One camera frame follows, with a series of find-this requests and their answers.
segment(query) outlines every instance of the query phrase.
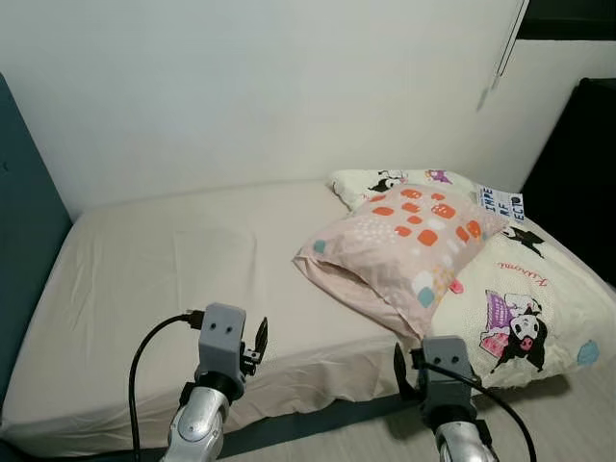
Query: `gray floor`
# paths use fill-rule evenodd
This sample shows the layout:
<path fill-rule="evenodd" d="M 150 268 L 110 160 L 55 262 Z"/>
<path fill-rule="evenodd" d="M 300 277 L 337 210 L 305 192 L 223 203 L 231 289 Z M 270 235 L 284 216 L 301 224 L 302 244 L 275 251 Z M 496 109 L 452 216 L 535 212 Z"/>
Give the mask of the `gray floor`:
<path fill-rule="evenodd" d="M 616 361 L 566 377 L 501 393 L 525 420 L 538 460 L 616 461 Z M 476 401 L 501 462 L 527 459 L 524 439 L 511 418 L 486 398 Z M 339 430 L 228 457 L 261 461 L 438 461 L 432 434 L 416 409 Z"/>

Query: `cartoon character print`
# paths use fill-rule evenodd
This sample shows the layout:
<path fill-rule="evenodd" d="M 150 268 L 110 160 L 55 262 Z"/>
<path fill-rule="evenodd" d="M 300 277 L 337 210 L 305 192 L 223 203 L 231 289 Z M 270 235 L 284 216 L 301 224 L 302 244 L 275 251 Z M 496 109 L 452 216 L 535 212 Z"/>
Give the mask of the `cartoon character print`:
<path fill-rule="evenodd" d="M 535 247 L 535 245 L 542 244 L 544 240 L 534 234 L 532 231 L 523 231 L 522 229 L 516 228 L 515 226 L 509 226 L 507 229 L 502 231 L 502 234 L 509 238 L 511 241 L 520 242 L 520 244 L 522 244 L 524 247 L 529 248 L 541 258 L 543 258 L 543 255 Z"/>
<path fill-rule="evenodd" d="M 378 183 L 369 188 L 370 191 L 376 193 L 385 193 L 393 188 L 395 185 L 405 183 L 406 177 L 401 171 L 395 170 L 380 170 L 378 172 Z"/>
<path fill-rule="evenodd" d="M 481 333 L 480 347 L 499 358 L 496 366 L 514 358 L 525 358 L 540 372 L 545 361 L 544 343 L 548 328 L 539 318 L 541 305 L 530 295 L 485 291 L 488 322 Z"/>
<path fill-rule="evenodd" d="M 440 181 L 441 183 L 449 183 L 452 184 L 451 181 L 445 176 L 445 170 L 426 170 L 425 176 L 427 176 L 432 181 Z"/>

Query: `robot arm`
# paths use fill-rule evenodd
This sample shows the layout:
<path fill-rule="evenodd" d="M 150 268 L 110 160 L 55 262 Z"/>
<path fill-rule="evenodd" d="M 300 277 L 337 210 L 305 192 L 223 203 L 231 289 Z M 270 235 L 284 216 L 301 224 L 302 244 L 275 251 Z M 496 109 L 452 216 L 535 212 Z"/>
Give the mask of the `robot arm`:
<path fill-rule="evenodd" d="M 268 344 L 268 320 L 259 327 L 254 350 L 245 347 L 245 311 L 214 303 L 205 310 L 199 336 L 199 366 L 171 422 L 162 462 L 210 462 L 222 449 L 222 426 L 229 406 L 244 394 L 245 376 L 254 375 Z"/>
<path fill-rule="evenodd" d="M 422 348 L 411 351 L 413 368 L 419 370 L 418 384 L 406 381 L 402 350 L 396 345 L 394 369 L 402 399 L 420 404 L 423 423 L 434 433 L 442 462 L 498 462 L 484 421 L 476 419 L 471 387 L 424 364 L 443 365 L 452 372 L 473 375 L 466 345 L 457 337 L 426 338 Z"/>

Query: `pillow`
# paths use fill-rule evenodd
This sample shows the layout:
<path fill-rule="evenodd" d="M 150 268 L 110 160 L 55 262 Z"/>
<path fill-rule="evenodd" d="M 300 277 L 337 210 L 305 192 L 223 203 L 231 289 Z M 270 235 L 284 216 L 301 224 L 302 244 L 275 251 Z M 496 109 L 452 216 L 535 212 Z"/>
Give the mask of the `pillow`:
<path fill-rule="evenodd" d="M 490 239 L 434 317 L 431 334 L 461 337 L 484 387 L 525 386 L 616 353 L 616 294 L 541 231 L 511 223 Z"/>
<path fill-rule="evenodd" d="M 422 338 L 455 274 L 506 223 L 464 196 L 398 185 L 320 231 L 294 263 L 354 310 Z"/>
<path fill-rule="evenodd" d="M 351 211 L 400 183 L 433 186 L 476 202 L 475 183 L 449 170 L 338 170 L 326 181 Z"/>

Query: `teal headboard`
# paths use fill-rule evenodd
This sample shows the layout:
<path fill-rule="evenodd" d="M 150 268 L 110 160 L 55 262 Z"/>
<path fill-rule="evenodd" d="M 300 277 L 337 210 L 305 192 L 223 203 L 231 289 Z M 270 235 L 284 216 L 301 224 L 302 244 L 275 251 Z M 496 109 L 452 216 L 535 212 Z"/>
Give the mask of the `teal headboard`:
<path fill-rule="evenodd" d="M 0 74 L 0 404 L 71 221 Z"/>

